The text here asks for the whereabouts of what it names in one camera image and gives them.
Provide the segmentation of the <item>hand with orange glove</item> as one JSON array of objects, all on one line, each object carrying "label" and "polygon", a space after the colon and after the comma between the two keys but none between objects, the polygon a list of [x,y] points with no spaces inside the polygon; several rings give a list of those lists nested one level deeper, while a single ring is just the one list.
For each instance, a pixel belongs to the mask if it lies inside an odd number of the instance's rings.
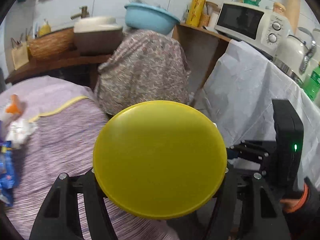
[{"label": "hand with orange glove", "polygon": [[308,177],[304,178],[303,192],[280,200],[290,231],[312,234],[319,230],[319,191]]}]

